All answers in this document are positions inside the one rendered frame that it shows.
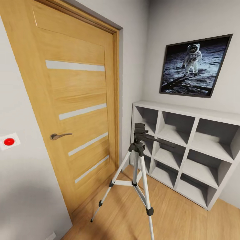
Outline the camera tripod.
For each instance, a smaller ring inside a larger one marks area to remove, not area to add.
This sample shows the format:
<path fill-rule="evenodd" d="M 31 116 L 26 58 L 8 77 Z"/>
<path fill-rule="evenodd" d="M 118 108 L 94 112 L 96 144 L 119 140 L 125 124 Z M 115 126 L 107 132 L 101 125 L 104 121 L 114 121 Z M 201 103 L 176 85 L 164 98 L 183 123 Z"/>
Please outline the camera tripod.
<path fill-rule="evenodd" d="M 127 154 L 125 155 L 125 157 L 124 157 L 120 167 L 118 168 L 113 180 L 111 180 L 111 182 L 109 183 L 109 188 L 108 188 L 107 192 L 105 193 L 105 196 L 103 197 L 102 200 L 99 201 L 99 207 L 98 207 L 97 211 L 94 214 L 94 217 L 91 219 L 90 222 L 93 222 L 93 219 L 95 218 L 95 215 L 97 214 L 98 210 L 102 206 L 103 201 L 105 200 L 108 192 L 110 191 L 111 187 L 113 187 L 114 184 L 124 185 L 124 186 L 133 186 L 135 188 L 136 192 L 138 193 L 138 196 L 142 200 L 144 206 L 146 207 L 146 213 L 147 213 L 148 219 L 149 219 L 151 240 L 154 240 L 154 233 L 153 233 L 153 226 L 152 226 L 152 219 L 151 219 L 151 216 L 154 213 L 154 209 L 150 206 L 150 200 L 149 200 L 149 192 L 148 192 L 147 177 L 146 177 L 145 162 L 144 162 L 144 153 L 143 153 L 144 150 L 145 150 L 145 145 L 143 145 L 143 143 L 140 142 L 140 141 L 142 141 L 143 138 L 147 138 L 147 139 L 157 141 L 160 144 L 164 144 L 164 145 L 172 147 L 172 148 L 176 148 L 177 145 L 175 143 L 172 143 L 172 142 L 168 142 L 168 141 L 165 141 L 165 140 L 158 140 L 158 139 L 155 139 L 155 138 L 144 135 L 145 133 L 148 133 L 148 132 L 149 132 L 149 130 L 145 130 L 145 124 L 135 123 L 134 142 L 131 143 L 131 145 L 130 145 L 128 151 L 127 151 Z M 124 166 L 125 162 L 127 161 L 130 153 L 132 152 L 132 150 L 135 150 L 133 181 L 116 180 L 117 176 L 119 175 L 121 169 L 123 168 L 123 166 Z M 141 171 L 137 175 L 139 157 L 140 157 Z M 143 192 L 140 190 L 140 188 L 138 186 L 138 182 L 140 181 L 141 177 L 143 178 L 143 186 L 144 186 L 145 195 L 143 195 Z"/>

